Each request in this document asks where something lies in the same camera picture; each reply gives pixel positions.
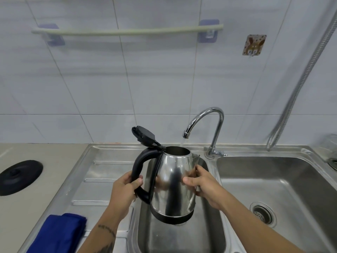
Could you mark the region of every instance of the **stainless steel kettle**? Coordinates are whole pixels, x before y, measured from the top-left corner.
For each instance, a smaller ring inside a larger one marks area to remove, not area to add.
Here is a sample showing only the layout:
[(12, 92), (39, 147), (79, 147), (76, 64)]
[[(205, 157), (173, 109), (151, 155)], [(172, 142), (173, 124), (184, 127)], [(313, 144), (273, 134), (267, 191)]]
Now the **stainless steel kettle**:
[(139, 177), (145, 161), (155, 159), (149, 191), (138, 187), (135, 194), (150, 205), (151, 213), (158, 220), (173, 225), (188, 221), (196, 204), (196, 188), (186, 186), (182, 178), (196, 176), (194, 167), (199, 155), (179, 146), (164, 147), (143, 127), (133, 127), (132, 132), (141, 144), (148, 147), (133, 164), (132, 181)]

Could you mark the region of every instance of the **flexible shower hose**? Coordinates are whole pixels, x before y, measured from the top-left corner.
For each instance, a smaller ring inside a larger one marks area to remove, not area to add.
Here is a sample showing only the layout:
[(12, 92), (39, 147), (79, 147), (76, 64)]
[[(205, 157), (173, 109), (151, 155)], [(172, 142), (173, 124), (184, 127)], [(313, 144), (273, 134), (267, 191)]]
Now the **flexible shower hose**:
[(270, 151), (278, 142), (278, 140), (280, 139), (280, 136), (282, 135), (282, 132), (284, 130), (285, 125), (288, 122), (289, 116), (293, 110), (293, 107), (295, 105), (296, 99), (298, 94), (300, 93), (305, 81), (307, 80), (310, 72), (312, 71), (312, 69), (314, 68), (317, 60), (319, 59), (320, 55), (322, 54), (323, 50), (325, 49), (325, 46), (327, 45), (327, 43), (329, 42), (332, 34), (335, 32), (335, 29), (337, 28), (337, 12), (335, 13), (334, 17), (331, 20), (331, 23), (329, 24), (327, 30), (325, 31), (325, 34), (322, 37), (322, 40), (319, 42), (316, 50), (314, 51), (314, 54), (312, 55), (307, 67), (305, 68), (304, 73), (301, 76), (301, 79), (299, 80), (299, 82), (296, 85), (296, 88), (293, 91), (293, 94), (291, 95), (287, 105), (284, 108), (284, 111), (278, 121), (278, 123), (276, 124), (276, 126), (274, 127), (266, 148), (267, 151)]

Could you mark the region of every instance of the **tattoo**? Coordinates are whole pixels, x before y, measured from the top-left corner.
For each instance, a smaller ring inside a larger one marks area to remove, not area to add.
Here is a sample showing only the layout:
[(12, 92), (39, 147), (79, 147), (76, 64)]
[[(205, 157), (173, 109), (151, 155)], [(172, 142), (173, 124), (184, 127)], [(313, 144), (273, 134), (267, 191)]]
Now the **tattoo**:
[(101, 250), (97, 251), (96, 253), (112, 253), (113, 249), (114, 249), (114, 243), (111, 242), (110, 245), (106, 245)]
[(115, 235), (114, 231), (111, 228), (109, 228), (109, 227), (107, 227), (105, 225), (98, 225), (98, 228), (102, 228), (102, 229), (108, 230), (108, 232), (111, 233), (114, 238), (116, 238), (116, 235)]

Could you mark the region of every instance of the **kettle base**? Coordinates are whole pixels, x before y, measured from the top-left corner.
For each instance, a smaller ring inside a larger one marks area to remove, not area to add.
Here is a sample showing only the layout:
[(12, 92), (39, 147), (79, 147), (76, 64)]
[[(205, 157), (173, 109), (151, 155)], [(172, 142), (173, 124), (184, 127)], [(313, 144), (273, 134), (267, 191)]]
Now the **kettle base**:
[(182, 223), (187, 222), (193, 215), (194, 209), (188, 213), (187, 215), (181, 216), (181, 217), (169, 217), (165, 216), (163, 214), (158, 213), (152, 206), (150, 206), (150, 210), (152, 215), (158, 219), (159, 221), (162, 221), (163, 223), (170, 224), (170, 225), (180, 225)]

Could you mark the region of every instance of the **kettle handle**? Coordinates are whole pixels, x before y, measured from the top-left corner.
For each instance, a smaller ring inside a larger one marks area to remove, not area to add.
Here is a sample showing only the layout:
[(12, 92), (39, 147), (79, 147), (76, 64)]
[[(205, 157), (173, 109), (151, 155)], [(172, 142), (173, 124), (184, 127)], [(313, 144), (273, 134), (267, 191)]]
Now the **kettle handle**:
[[(134, 161), (131, 174), (131, 181), (135, 181), (137, 178), (139, 178), (141, 170), (143, 169), (144, 162), (153, 158), (157, 158), (162, 154), (163, 154), (162, 149), (149, 147), (143, 150)], [(141, 187), (136, 188), (134, 192), (143, 202), (150, 204), (150, 192), (145, 191)]]

